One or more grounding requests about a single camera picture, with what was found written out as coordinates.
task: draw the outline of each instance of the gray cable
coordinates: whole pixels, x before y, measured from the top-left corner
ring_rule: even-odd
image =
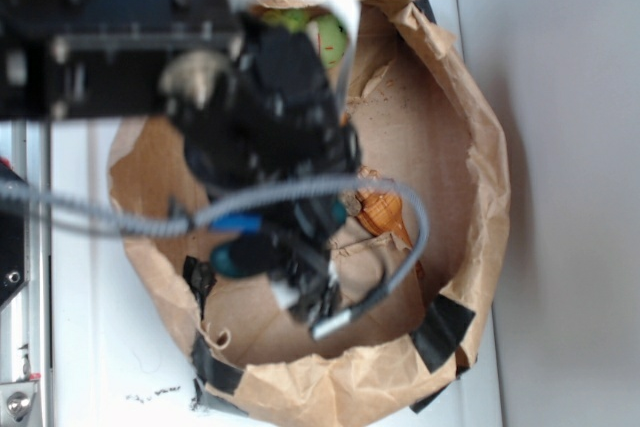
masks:
[[[0,181],[0,200],[47,204],[65,210],[85,214],[101,222],[118,227],[129,235],[148,237],[177,237],[190,230],[208,227],[212,222],[229,214],[264,207],[279,202],[308,197],[332,195],[345,190],[370,189],[377,192],[396,192],[408,201],[416,212],[418,237],[409,255],[385,284],[373,289],[370,295],[337,315],[323,319],[314,325],[311,333],[318,340],[337,329],[348,325],[370,310],[374,305],[395,290],[411,272],[420,254],[424,251],[429,236],[429,219],[418,194],[409,186],[385,179],[359,179],[347,175],[324,175],[260,185],[237,191],[205,207],[192,218],[180,216],[175,219],[157,220],[113,210],[73,197],[63,197],[51,192],[41,192],[15,181]]]

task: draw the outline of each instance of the orange object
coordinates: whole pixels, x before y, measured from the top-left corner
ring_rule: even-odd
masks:
[[[362,166],[360,177],[379,179],[380,174],[376,170]],[[408,246],[413,247],[413,242],[402,219],[402,199],[391,192],[374,192],[369,189],[361,189],[356,192],[356,198],[362,205],[362,210],[356,219],[373,235],[381,235],[385,232],[393,232]],[[424,270],[420,262],[416,263],[418,278],[424,277]]]

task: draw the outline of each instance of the blue connector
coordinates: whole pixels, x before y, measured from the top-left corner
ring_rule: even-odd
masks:
[[[237,231],[255,234],[262,227],[262,217],[250,214],[230,214],[211,222],[209,230]]]

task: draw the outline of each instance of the brown paper bag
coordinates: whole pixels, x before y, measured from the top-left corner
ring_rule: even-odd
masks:
[[[169,333],[217,406],[287,426],[361,426],[440,391],[475,363],[508,235],[506,147],[493,112],[453,48],[415,0],[361,0],[348,113],[363,163],[411,185],[432,224],[421,264],[370,315],[322,342],[275,305],[267,281],[220,279],[204,319],[186,282],[186,255],[206,260],[220,236],[125,239]],[[308,7],[262,0],[258,8]],[[170,196],[189,209],[206,195],[164,119],[127,121],[114,142],[111,197],[163,216]],[[404,212],[415,234],[412,213]],[[353,220],[332,240],[349,301],[393,270],[407,246],[371,238]]]

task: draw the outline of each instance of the white wall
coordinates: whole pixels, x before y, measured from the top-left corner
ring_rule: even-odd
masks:
[[[459,0],[507,134],[505,425],[640,424],[640,0]]]

